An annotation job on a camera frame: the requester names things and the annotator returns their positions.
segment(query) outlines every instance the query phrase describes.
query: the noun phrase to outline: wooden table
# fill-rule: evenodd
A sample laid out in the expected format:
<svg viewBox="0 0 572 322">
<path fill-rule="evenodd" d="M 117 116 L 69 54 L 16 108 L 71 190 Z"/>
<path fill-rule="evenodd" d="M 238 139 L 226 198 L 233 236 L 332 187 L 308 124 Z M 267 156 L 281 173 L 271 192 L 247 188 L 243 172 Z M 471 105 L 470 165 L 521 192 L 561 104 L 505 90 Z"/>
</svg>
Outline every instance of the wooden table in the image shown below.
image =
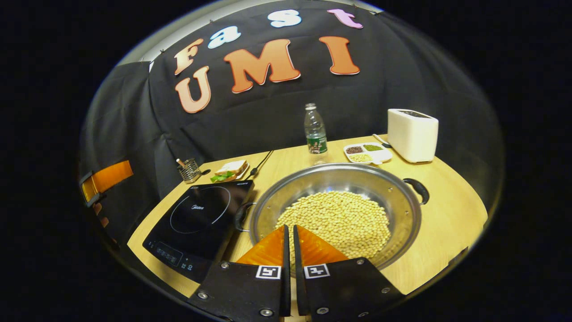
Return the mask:
<svg viewBox="0 0 572 322">
<path fill-rule="evenodd" d="M 328 142 L 328 162 L 348 162 L 343 147 L 348 144 L 378 142 L 373 136 Z M 403 294 L 408 294 L 444 269 L 448 262 L 466 247 L 472 247 L 483 230 L 487 211 L 475 190 L 451 167 L 439 158 L 431 162 L 408 163 L 397 152 L 390 149 L 393 158 L 379 165 L 399 178 L 414 178 L 422 182 L 431 194 L 422 206 L 422 222 L 419 234 L 409 250 L 396 262 L 382 270 L 383 275 Z M 246 159 L 251 168 L 258 165 L 267 152 L 205 163 L 202 170 L 216 171 L 223 164 Z M 307 146 L 276 150 L 261 167 L 254 178 L 256 197 L 283 177 L 311 166 Z M 194 184 L 211 183 L 211 175 L 200 177 Z M 181 294 L 190 297 L 199 284 L 180 275 L 152 256 L 142 243 L 158 220 L 190 187 L 181 182 L 143 220 L 129 239 L 128 246 L 133 253 L 155 275 Z M 249 227 L 251 214 L 245 220 Z M 248 233 L 240 233 L 234 245 L 229 244 L 225 260 L 236 261 L 253 245 Z M 304 321 L 297 315 L 296 283 L 292 279 L 292 317 L 286 321 Z"/>
</svg>

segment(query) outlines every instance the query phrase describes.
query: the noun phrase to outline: plastic bottle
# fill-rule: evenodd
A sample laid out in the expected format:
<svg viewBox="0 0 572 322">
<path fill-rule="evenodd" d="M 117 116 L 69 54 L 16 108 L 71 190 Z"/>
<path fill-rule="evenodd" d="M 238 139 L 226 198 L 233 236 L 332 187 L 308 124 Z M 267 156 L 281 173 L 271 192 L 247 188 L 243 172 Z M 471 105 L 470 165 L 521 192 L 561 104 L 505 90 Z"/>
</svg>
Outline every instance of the plastic bottle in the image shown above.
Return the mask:
<svg viewBox="0 0 572 322">
<path fill-rule="evenodd" d="M 306 142 L 312 164 L 326 163 L 328 157 L 327 139 L 325 136 L 325 124 L 316 110 L 316 104 L 306 104 L 306 117 L 304 118 L 304 130 Z"/>
</svg>

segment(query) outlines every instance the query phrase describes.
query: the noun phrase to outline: induction cooktop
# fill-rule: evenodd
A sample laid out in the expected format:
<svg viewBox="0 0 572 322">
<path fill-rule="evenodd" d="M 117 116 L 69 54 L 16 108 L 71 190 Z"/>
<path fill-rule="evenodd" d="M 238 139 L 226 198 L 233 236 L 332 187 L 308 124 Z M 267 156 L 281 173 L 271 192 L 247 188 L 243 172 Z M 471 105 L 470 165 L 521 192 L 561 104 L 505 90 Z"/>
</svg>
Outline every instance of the induction cooktop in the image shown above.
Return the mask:
<svg viewBox="0 0 572 322">
<path fill-rule="evenodd" d="M 233 234 L 238 208 L 252 180 L 190 187 L 159 219 L 143 247 L 171 269 L 201 283 L 218 262 Z"/>
</svg>

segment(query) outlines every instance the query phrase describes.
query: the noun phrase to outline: black pot handle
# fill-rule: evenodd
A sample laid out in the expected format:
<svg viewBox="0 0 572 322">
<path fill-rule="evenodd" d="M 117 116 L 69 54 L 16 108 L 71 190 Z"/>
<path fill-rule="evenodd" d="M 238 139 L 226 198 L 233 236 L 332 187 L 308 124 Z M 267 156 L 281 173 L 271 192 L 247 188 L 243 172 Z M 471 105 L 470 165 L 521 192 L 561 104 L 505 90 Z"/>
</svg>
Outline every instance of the black pot handle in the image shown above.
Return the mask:
<svg viewBox="0 0 572 322">
<path fill-rule="evenodd" d="M 421 197 L 423 197 L 423 201 L 421 201 L 420 205 L 425 205 L 427 201 L 429 201 L 429 191 L 427 191 L 427 188 L 425 188 L 425 186 L 422 183 L 411 178 L 405 178 L 403 179 L 403 182 L 409 183 L 411 186 L 413 186 L 413 189 L 418 194 L 420 194 Z"/>
<path fill-rule="evenodd" d="M 239 207 L 236 211 L 235 215 L 235 229 L 238 231 L 246 231 L 249 232 L 250 230 L 243 229 L 243 220 L 246 217 L 248 207 L 256 205 L 256 202 L 247 202 Z"/>
</svg>

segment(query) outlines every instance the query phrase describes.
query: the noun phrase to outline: utensil holder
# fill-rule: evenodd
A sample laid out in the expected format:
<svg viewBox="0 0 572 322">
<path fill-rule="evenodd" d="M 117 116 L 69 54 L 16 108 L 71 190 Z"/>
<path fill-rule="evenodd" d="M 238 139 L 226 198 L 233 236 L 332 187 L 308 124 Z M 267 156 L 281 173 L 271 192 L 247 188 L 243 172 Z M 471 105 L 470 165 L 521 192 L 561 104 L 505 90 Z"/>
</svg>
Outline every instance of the utensil holder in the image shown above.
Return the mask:
<svg viewBox="0 0 572 322">
<path fill-rule="evenodd" d="M 186 160 L 185 167 L 179 164 L 177 166 L 177 170 L 179 170 L 179 173 L 185 183 L 193 183 L 201 176 L 201 171 L 198 169 L 197 162 L 194 158 Z"/>
</svg>

